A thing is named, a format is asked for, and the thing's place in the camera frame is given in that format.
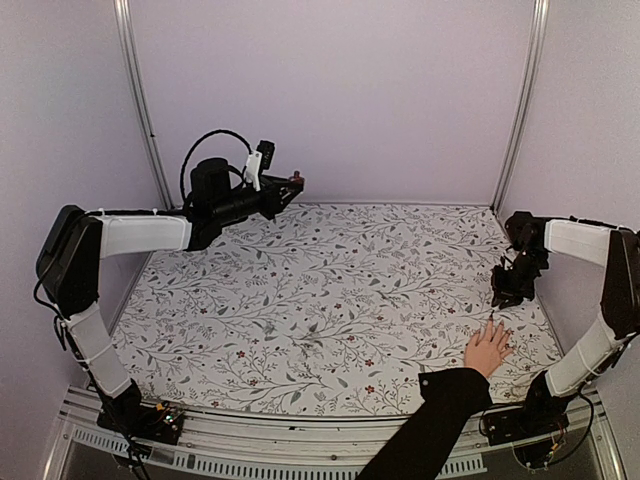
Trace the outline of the red nail polish bottle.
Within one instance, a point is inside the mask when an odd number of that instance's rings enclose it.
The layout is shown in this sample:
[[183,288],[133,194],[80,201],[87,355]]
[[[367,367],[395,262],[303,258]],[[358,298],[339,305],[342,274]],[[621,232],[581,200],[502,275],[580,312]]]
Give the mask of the red nail polish bottle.
[[300,188],[304,187],[305,179],[301,176],[299,170],[295,170],[293,172],[293,175],[289,177],[289,181],[299,186]]

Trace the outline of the black sleeved forearm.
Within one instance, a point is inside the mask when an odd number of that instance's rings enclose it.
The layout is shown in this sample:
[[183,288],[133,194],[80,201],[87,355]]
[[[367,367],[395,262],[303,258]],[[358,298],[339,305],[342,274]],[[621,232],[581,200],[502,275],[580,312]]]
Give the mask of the black sleeved forearm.
[[466,422],[492,406],[489,382],[471,368],[419,375],[424,403],[358,474],[360,479],[434,479]]

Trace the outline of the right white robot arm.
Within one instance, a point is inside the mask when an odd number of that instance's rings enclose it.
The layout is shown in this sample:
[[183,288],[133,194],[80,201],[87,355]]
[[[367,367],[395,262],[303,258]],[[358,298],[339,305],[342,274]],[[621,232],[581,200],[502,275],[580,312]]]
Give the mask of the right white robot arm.
[[584,327],[528,388],[516,422],[524,435],[537,436],[638,338],[639,235],[623,226],[528,211],[509,217],[505,231],[510,246],[492,270],[493,307],[540,299],[550,312]]

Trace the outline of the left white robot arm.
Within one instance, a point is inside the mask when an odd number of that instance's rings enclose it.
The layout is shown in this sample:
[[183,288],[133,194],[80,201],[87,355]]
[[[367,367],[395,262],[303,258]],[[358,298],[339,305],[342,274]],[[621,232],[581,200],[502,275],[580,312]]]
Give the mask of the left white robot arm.
[[156,251],[207,249],[224,228],[254,214],[274,219],[302,193],[300,172],[266,174],[259,154],[243,170],[225,159],[205,159],[188,174],[191,183],[178,210],[95,210],[63,206],[36,261],[34,299],[51,309],[60,343],[72,348],[102,397],[103,408],[128,434],[148,426],[141,392],[119,360],[100,309],[105,259]]

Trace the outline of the person's bare hand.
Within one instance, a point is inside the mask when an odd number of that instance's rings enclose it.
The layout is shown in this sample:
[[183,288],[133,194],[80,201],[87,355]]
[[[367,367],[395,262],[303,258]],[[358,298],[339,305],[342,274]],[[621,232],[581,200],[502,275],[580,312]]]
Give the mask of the person's bare hand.
[[509,346],[511,334],[503,322],[496,324],[490,316],[486,326],[470,338],[464,352],[464,366],[485,379],[490,378],[513,352]]

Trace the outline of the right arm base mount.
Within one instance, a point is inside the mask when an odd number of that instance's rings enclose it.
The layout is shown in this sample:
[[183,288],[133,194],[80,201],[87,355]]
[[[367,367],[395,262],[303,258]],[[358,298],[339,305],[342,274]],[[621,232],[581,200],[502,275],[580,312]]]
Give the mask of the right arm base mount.
[[569,426],[566,410],[571,399],[553,396],[543,371],[530,384],[522,405],[485,412],[479,421],[479,431],[491,446],[559,432]]

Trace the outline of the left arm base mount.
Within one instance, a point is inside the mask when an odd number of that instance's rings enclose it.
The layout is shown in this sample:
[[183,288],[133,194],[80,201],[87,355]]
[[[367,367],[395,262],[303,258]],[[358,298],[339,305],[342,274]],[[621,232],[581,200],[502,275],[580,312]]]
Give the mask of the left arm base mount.
[[101,401],[97,425],[128,438],[140,438],[168,445],[177,445],[184,425],[183,410],[163,401],[155,406],[142,403],[142,394],[135,381],[130,381],[117,396],[96,388]]

